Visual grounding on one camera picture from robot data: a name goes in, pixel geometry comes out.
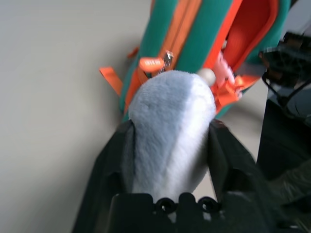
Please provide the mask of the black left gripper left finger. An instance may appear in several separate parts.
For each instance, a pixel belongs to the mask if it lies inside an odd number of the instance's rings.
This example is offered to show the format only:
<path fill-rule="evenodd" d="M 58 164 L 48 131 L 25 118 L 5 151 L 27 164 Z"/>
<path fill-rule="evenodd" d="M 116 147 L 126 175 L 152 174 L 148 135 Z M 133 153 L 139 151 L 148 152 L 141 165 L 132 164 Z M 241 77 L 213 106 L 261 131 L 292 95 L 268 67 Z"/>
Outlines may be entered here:
<path fill-rule="evenodd" d="M 118 126 L 98 155 L 73 227 L 74 233 L 104 233 L 116 194 L 132 191 L 135 127 L 128 120 Z"/>

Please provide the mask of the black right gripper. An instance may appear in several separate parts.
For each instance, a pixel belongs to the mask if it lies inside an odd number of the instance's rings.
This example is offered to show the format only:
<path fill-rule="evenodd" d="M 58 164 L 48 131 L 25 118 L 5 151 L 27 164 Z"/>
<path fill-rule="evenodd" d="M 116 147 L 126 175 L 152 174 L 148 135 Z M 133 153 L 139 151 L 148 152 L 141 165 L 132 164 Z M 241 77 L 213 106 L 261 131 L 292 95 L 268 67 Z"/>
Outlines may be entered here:
<path fill-rule="evenodd" d="M 297 85 L 311 79 L 311 37 L 285 33 L 276 47 L 259 52 L 266 67 L 262 79 L 277 85 Z"/>

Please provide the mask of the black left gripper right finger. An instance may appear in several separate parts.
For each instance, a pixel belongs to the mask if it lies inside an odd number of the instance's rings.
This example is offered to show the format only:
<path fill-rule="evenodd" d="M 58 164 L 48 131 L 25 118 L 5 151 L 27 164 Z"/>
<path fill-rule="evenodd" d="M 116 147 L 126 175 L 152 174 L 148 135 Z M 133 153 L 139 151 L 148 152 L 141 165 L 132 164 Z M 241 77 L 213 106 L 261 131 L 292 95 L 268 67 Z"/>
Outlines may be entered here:
<path fill-rule="evenodd" d="M 219 120 L 208 131 L 207 163 L 220 203 L 219 233 L 285 233 L 286 218 L 274 202 L 250 152 Z"/>

